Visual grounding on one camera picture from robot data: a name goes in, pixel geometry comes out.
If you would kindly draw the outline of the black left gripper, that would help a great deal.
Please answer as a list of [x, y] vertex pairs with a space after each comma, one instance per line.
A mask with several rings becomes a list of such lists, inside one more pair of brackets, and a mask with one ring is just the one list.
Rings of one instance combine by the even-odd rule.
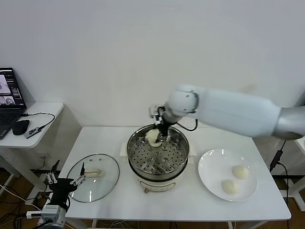
[[51, 168], [49, 172], [46, 173], [46, 178], [49, 184], [49, 188], [53, 192], [50, 205], [66, 205], [69, 193], [74, 191], [74, 186], [78, 186], [84, 182], [86, 179], [84, 163], [82, 164], [80, 176], [76, 179], [71, 178], [56, 178], [55, 172], [59, 165], [60, 160], [58, 160]]

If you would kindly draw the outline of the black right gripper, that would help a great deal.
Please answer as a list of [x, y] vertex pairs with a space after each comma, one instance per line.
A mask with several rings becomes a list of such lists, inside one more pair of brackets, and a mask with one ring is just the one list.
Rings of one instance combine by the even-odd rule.
[[170, 136], [168, 135], [168, 129], [171, 126], [171, 123], [162, 119], [161, 116], [153, 116], [152, 120], [155, 128], [158, 129], [161, 134], [157, 137], [157, 143], [168, 142], [170, 140]]

